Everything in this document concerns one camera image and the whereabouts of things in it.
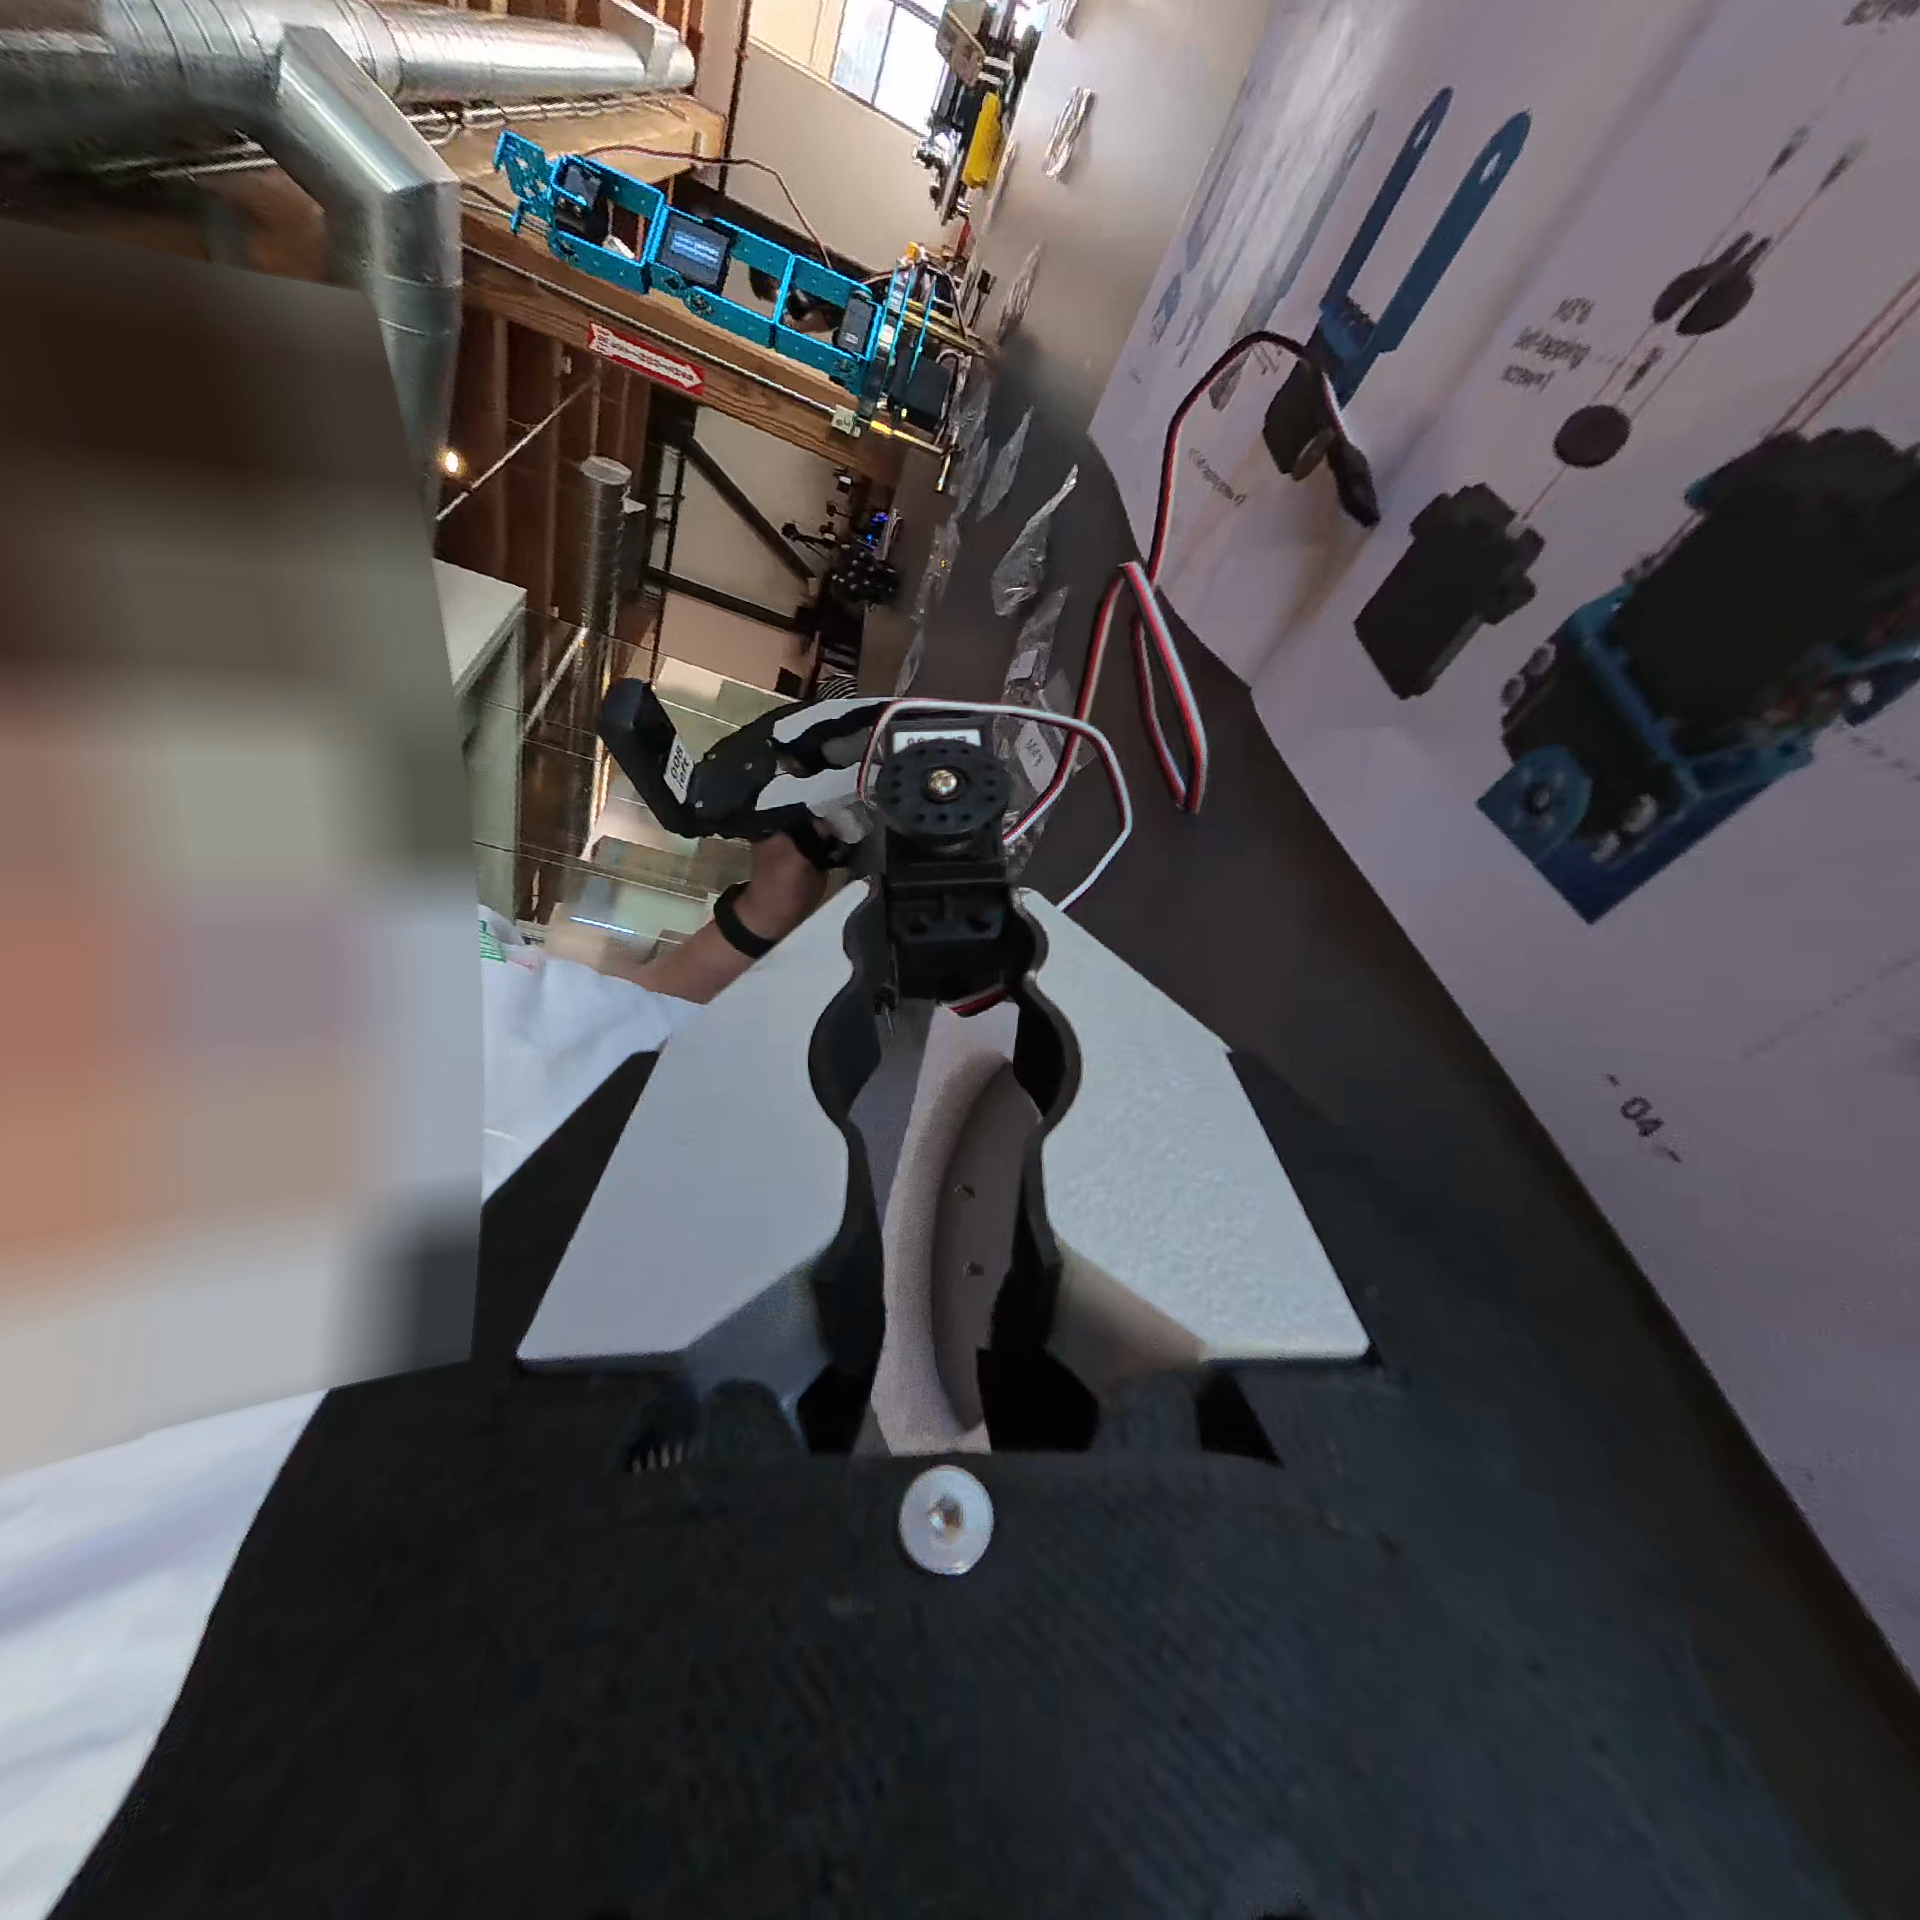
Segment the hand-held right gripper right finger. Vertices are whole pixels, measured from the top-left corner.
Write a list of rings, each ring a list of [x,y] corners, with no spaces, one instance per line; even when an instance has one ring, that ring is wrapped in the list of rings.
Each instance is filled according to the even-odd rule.
[[[1009,978],[1033,1112],[979,1346],[996,1450],[1089,1450],[1127,1386],[1373,1354],[1231,1046],[1031,889]]]

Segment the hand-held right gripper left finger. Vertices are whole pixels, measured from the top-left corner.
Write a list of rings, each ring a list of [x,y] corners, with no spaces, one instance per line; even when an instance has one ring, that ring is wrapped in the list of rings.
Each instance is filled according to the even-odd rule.
[[[814,1453],[883,1450],[879,1218],[900,1013],[853,880],[662,1048],[516,1346],[539,1375],[765,1389]]]

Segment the black servo motor with wires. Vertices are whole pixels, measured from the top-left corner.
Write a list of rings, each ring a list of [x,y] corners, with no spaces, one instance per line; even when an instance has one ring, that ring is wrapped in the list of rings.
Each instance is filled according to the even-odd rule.
[[[899,697],[879,709],[858,766],[855,796],[879,828],[876,880],[894,1000],[939,1000],[971,1016],[1017,994],[1031,950],[1017,933],[1009,855],[1058,807],[1079,752],[1111,785],[1116,831],[1060,906],[1079,903],[1133,831],[1131,788],[1093,709],[1109,650],[1125,634],[1137,663],[1141,727],[1182,813],[1195,813],[1211,776],[1210,729],[1162,594],[1183,428],[1198,402],[1257,350],[1308,375],[1316,442],[1335,501],[1362,529],[1381,521],[1373,469],[1348,428],[1333,375],[1314,350],[1261,327],[1239,337],[1175,404],[1159,462],[1153,535],[1141,559],[1122,562],[1094,606],[1079,689],[1066,710]]]

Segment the white foam block round hole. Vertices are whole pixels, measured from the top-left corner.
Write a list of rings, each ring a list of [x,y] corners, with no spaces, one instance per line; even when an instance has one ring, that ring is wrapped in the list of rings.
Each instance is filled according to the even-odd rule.
[[[977,1353],[1012,1252],[1033,1110],[1012,1078],[1017,1014],[937,1010],[883,1054],[861,1126],[879,1146],[884,1333],[861,1446],[990,1453]]]

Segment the person's left forearm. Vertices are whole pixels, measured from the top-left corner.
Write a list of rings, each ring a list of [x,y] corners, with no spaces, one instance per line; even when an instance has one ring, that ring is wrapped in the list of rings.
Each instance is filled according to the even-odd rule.
[[[708,1004],[798,930],[823,898],[818,876],[798,884],[735,882],[714,901],[702,928],[630,969],[630,981],[677,1000]]]

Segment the dark grey desk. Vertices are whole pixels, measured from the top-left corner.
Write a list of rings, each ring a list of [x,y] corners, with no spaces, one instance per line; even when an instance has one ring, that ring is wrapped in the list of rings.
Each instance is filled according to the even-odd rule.
[[[982,228],[1029,249],[1103,570],[1094,413],[1227,122],[1188,34],[1049,28]],[[1916,1682],[1522,1092],[1213,655],[1207,809],[1137,790],[1089,928],[1234,1063],[1373,1354],[1159,1386],[980,1469],[982,1736],[934,1868],[1045,1916],[1916,1916]]]

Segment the person's left hand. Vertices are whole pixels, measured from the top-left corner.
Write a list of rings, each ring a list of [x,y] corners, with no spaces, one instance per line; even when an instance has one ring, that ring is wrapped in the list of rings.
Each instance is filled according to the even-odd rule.
[[[748,890],[738,901],[740,918],[759,935],[782,940],[802,922],[844,880],[820,865],[791,831],[775,831],[751,845]]]

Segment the scattered small clear parts bags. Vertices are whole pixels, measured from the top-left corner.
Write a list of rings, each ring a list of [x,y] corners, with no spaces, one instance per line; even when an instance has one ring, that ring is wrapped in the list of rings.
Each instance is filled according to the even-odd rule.
[[[991,661],[980,695],[1012,705],[1066,705],[1047,695],[1049,658],[1070,586],[1054,580],[1052,546],[1077,489],[1047,415],[1054,412],[1042,350],[1027,310],[1045,272],[1045,252],[1027,252],[999,288],[991,313],[995,372],[962,390],[957,454],[937,506],[926,564],[914,589],[909,638],[894,695],[957,695],[954,674],[971,649]]]

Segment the red white sign strip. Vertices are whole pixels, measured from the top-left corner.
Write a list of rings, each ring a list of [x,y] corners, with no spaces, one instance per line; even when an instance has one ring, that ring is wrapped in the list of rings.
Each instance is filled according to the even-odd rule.
[[[595,320],[587,327],[587,350],[614,368],[625,368],[652,383],[700,402],[707,392],[705,368],[677,351],[639,342],[614,327]]]

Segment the white blue instruction booklet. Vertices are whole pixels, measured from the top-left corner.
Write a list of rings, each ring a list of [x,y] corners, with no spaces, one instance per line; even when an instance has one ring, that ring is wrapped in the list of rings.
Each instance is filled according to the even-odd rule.
[[[1275,4],[1159,584],[1916,1670],[1916,4]]]

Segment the person's white t-shirt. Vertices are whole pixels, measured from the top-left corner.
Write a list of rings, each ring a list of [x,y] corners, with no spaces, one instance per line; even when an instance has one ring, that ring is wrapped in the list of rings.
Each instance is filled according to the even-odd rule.
[[[707,989],[661,956],[589,967],[482,906],[482,1198]],[[2,1916],[49,1916],[186,1685],[258,1509],[323,1394],[21,1471],[2,1496]]]

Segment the metal air duct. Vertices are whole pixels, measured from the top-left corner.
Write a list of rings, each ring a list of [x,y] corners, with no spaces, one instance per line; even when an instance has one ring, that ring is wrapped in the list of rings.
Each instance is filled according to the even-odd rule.
[[[438,501],[463,310],[461,182],[413,104],[679,94],[682,31],[370,2],[4,2],[4,153],[251,138],[321,206],[339,280],[372,305],[423,503]]]

